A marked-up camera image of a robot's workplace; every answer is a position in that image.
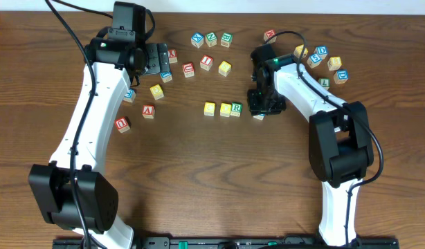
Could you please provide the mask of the blue L block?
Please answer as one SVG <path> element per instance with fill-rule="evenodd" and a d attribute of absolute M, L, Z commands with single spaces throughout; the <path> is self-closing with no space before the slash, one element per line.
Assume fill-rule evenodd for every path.
<path fill-rule="evenodd" d="M 264 117 L 265 117 L 265 115 L 264 114 L 259 114 L 259 115 L 256 115 L 256 116 L 253 116 L 255 119 L 258 119 L 258 120 L 263 120 L 264 119 Z"/>

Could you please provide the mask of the green R block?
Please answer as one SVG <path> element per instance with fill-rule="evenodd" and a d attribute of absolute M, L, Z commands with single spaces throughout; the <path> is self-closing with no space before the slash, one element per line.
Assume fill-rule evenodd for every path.
<path fill-rule="evenodd" d="M 230 115 L 235 117 L 240 117 L 242 113 L 242 104 L 238 102 L 233 102 L 231 104 Z"/>

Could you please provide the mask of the yellow O block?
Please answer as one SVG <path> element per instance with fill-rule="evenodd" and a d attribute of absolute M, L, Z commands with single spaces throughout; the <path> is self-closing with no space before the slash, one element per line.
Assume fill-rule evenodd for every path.
<path fill-rule="evenodd" d="M 231 109 L 232 104 L 222 102 L 220 106 L 220 116 L 230 117 Z"/>

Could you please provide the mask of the yellow C block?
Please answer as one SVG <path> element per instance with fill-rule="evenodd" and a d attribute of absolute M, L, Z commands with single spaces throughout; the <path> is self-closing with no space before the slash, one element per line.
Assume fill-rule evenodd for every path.
<path fill-rule="evenodd" d="M 204 104 L 204 115 L 205 116 L 214 116 L 215 115 L 216 104 L 214 102 L 206 102 Z"/>

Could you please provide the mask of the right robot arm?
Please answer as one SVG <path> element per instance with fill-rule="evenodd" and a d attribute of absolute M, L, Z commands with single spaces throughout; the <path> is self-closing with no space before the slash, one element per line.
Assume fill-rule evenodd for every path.
<path fill-rule="evenodd" d="M 251 53 L 255 89 L 248 90 L 253 117 L 279 114 L 286 102 L 309 124 L 309 163 L 323 186 L 318 227 L 329 246 L 356 239 L 354 217 L 359 185 L 374 161 L 368 115 L 360 102 L 347 103 L 314 80 L 294 55 L 276 56 L 269 44 Z"/>

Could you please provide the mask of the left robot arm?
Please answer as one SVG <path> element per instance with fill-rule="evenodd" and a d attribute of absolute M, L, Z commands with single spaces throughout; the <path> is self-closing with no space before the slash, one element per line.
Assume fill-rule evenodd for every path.
<path fill-rule="evenodd" d="M 85 248 L 133 248 L 134 230 L 118 216 L 118 193 L 105 178 L 107 145 L 133 82 L 170 70 L 168 47 L 150 41 L 147 8 L 117 1 L 112 24 L 79 49 L 82 90 L 64 137 L 28 182 L 45 222 L 83 236 Z"/>

